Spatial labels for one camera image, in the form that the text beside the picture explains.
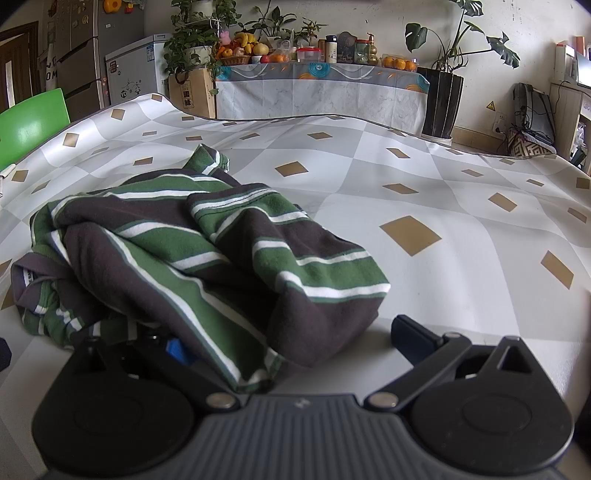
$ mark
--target plastic container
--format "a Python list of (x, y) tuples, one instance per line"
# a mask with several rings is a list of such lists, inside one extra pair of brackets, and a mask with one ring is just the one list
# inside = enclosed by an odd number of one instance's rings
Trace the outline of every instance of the plastic container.
[(322, 50), (316, 47), (302, 47), (297, 49), (297, 61), (320, 61)]

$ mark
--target white bottle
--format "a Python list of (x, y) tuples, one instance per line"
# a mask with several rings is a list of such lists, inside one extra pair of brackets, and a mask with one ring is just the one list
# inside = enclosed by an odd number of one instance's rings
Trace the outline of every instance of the white bottle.
[(327, 35), (326, 43), (326, 63), (336, 63), (336, 35)]

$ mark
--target sticker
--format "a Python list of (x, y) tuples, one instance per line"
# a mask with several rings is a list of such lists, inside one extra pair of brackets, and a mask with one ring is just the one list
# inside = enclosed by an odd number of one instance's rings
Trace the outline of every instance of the sticker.
[(191, 98), (191, 82), (189, 80), (181, 85), (181, 92), (183, 94), (183, 106), (185, 108), (195, 107)]
[(154, 46), (148, 45), (146, 47), (146, 58), (148, 61), (154, 61)]

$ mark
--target black bag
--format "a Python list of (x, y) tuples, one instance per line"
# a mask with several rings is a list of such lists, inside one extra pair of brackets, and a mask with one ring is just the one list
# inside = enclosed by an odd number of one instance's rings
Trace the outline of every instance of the black bag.
[(518, 83), (513, 88), (515, 126), (542, 144), (554, 146), (554, 114), (550, 97), (531, 85)]

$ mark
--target blue part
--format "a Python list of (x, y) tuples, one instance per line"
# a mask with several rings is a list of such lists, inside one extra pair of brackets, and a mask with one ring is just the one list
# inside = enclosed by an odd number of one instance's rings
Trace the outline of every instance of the blue part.
[(308, 65), (308, 72), (316, 78), (324, 78), (330, 73), (330, 63), (313, 61)]
[(191, 353), (178, 338), (173, 338), (168, 341), (166, 344), (166, 352), (183, 365), (189, 367), (195, 363), (195, 360), (197, 360), (197, 357), (193, 355), (193, 353)]

